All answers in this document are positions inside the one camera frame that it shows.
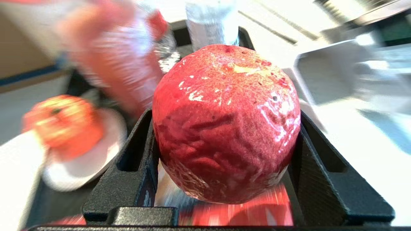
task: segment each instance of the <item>red pomegranate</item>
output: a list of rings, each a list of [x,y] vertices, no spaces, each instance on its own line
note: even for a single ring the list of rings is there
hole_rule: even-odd
[[[160,81],[154,132],[171,179],[199,200],[237,204],[277,184],[300,130],[290,78],[252,50],[211,45]]]

